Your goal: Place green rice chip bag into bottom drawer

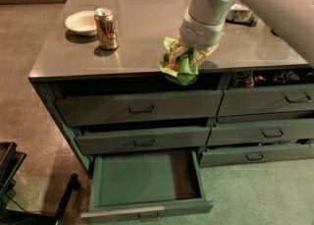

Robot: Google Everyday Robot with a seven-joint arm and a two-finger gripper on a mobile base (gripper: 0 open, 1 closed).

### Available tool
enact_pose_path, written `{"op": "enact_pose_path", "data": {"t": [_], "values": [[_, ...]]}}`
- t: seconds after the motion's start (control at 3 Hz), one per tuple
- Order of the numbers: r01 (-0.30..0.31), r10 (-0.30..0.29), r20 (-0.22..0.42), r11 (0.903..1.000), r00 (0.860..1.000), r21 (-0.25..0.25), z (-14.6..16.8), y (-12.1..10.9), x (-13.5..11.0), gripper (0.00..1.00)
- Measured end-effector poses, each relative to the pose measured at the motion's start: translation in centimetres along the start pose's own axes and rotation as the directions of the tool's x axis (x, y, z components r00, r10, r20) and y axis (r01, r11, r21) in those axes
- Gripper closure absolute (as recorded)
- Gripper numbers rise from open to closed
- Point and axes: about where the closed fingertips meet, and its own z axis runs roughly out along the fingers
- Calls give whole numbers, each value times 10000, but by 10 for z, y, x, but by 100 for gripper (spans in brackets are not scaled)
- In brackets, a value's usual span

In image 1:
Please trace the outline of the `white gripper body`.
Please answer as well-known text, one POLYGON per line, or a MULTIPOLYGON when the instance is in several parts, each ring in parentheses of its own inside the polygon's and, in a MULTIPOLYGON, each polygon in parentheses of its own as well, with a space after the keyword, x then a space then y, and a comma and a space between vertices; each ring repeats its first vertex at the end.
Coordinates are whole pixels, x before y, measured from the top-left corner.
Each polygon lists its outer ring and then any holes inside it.
POLYGON ((219 42, 224 24, 206 25, 185 12, 180 27, 181 38, 195 49, 209 48, 219 42))

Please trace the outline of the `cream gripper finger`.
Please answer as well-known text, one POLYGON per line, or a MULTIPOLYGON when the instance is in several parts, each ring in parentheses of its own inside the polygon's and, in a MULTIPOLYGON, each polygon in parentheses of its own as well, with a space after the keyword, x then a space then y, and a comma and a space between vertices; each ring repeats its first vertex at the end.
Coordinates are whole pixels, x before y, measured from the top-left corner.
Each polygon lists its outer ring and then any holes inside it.
POLYGON ((171 52, 169 56, 169 68, 171 70, 175 70, 177 68, 177 59, 185 54, 188 48, 188 43, 183 39, 182 35, 178 33, 178 36, 171 47, 171 52))
POLYGON ((195 60, 198 66, 202 65, 206 59, 212 54, 214 53, 219 47, 219 44, 216 43, 213 46, 210 46, 208 48, 204 48, 204 49, 196 49, 195 50, 195 60))

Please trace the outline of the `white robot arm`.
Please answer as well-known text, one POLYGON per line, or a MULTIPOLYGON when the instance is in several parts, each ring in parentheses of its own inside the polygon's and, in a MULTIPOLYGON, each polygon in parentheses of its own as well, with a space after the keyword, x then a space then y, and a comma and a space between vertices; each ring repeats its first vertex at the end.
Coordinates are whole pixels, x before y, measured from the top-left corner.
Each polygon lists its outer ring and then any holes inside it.
MULTIPOLYGON (((170 52, 170 62, 192 47, 212 52, 222 36, 226 16, 237 0, 190 0, 170 52)), ((314 0, 239 0, 309 64, 314 64, 314 0)))

